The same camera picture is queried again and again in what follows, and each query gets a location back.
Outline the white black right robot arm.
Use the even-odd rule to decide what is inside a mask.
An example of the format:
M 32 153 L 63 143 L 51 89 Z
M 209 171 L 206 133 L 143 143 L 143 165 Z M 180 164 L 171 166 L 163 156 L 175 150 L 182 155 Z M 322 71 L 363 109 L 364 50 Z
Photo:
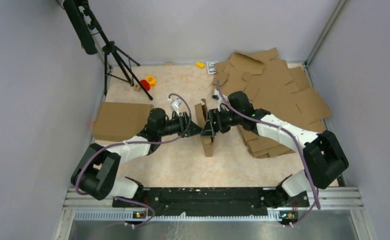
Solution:
M 333 132 L 306 130 L 279 119 L 265 109 L 254 109 L 242 91 L 224 96 L 215 90 L 212 97 L 218 107 L 207 112 L 201 136 L 214 137 L 217 133 L 228 132 L 231 127 L 240 126 L 299 153 L 304 169 L 278 184 L 276 200 L 280 205 L 290 206 L 298 194 L 309 189 L 326 189 L 349 167 Z

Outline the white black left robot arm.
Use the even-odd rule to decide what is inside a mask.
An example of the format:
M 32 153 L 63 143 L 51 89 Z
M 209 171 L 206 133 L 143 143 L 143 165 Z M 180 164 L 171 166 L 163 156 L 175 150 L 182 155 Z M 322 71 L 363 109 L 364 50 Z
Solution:
M 118 179 L 120 164 L 153 154 L 164 144 L 162 137 L 178 138 L 197 136 L 202 127 L 192 121 L 187 112 L 173 112 L 168 117 L 162 108 L 150 111 L 143 129 L 132 138 L 102 146 L 90 144 L 75 168 L 70 182 L 79 195 L 89 195 L 96 200 L 122 197 L 132 207 L 143 202 L 142 184 L 132 178 Z

